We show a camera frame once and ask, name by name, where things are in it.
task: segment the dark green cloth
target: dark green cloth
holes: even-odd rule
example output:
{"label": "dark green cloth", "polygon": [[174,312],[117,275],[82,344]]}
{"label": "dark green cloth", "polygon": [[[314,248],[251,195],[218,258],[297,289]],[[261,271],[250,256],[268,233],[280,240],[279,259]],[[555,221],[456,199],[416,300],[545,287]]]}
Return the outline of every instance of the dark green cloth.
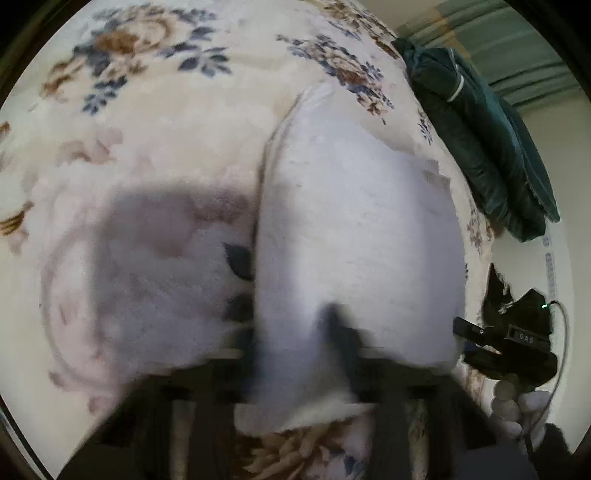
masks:
{"label": "dark green cloth", "polygon": [[543,235],[545,217],[557,222],[560,215],[519,113],[452,48],[424,48],[404,38],[395,46],[417,99],[466,176],[478,206],[521,242]]}

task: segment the curtain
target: curtain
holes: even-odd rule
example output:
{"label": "curtain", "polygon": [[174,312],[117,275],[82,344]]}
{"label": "curtain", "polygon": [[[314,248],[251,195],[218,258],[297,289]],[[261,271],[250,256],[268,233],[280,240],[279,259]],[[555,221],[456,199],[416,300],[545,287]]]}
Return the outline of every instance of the curtain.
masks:
{"label": "curtain", "polygon": [[448,0],[398,28],[427,47],[453,47],[519,108],[580,90],[548,42],[502,0]]}

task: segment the cable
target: cable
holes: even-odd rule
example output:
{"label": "cable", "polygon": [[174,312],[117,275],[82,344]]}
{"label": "cable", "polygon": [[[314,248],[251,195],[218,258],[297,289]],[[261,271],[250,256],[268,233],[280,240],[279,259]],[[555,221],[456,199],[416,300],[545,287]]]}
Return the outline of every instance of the cable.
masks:
{"label": "cable", "polygon": [[554,399],[554,396],[556,395],[556,392],[558,391],[558,386],[560,385],[560,381],[562,380],[562,377],[564,375],[564,367],[566,366],[566,361],[569,356],[569,345],[570,345],[570,341],[569,341],[570,340],[569,315],[567,314],[566,308],[564,307],[564,305],[562,305],[562,303],[560,303],[558,300],[552,300],[551,302],[548,303],[548,306],[551,306],[551,305],[558,305],[558,307],[560,309],[560,313],[562,314],[562,319],[563,319],[563,324],[564,324],[564,347],[563,347],[562,361],[560,362],[560,368],[558,369],[558,378],[556,379],[556,384],[554,385],[552,393],[550,394],[550,398],[548,399],[548,403],[546,403],[544,410],[542,410],[541,414],[538,416],[536,421],[533,422],[532,426],[528,429],[528,431],[525,433],[521,433],[521,435],[519,435],[519,437],[517,437],[517,442],[525,439],[525,444],[526,444],[526,447],[528,450],[528,454],[530,456],[531,456],[531,453],[530,453],[531,438],[528,438],[528,437],[530,437],[531,432],[534,431],[534,428],[536,428],[538,426],[538,423],[540,423],[541,419],[543,419],[544,416],[546,415],[546,412],[548,412],[548,409],[550,408],[550,404],[552,403],[552,400]]}

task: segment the white wall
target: white wall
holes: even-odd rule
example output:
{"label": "white wall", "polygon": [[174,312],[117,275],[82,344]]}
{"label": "white wall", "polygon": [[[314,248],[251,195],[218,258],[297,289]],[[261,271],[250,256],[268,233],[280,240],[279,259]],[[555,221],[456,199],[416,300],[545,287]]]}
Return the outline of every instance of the white wall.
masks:
{"label": "white wall", "polygon": [[361,0],[368,10],[392,30],[444,0]]}
{"label": "white wall", "polygon": [[[554,256],[556,297],[569,311],[571,347],[551,421],[575,449],[591,424],[591,104],[581,93],[522,116],[550,175],[562,221],[548,229],[550,245],[542,239],[521,245],[504,235],[495,242],[493,258],[520,295],[530,287],[548,293],[545,254]],[[561,322],[555,318],[553,340],[561,356]]]}

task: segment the hand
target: hand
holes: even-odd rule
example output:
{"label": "hand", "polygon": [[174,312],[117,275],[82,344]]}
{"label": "hand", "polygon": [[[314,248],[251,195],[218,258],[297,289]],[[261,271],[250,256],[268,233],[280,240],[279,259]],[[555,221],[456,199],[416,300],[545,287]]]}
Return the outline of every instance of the hand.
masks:
{"label": "hand", "polygon": [[[493,425],[510,439],[517,439],[522,433],[529,433],[534,450],[538,448],[544,440],[546,419],[550,412],[550,409],[546,408],[550,392],[537,390],[519,395],[519,383],[517,379],[511,378],[498,382],[494,395],[491,402]],[[520,445],[525,452],[523,440],[520,441]]]}

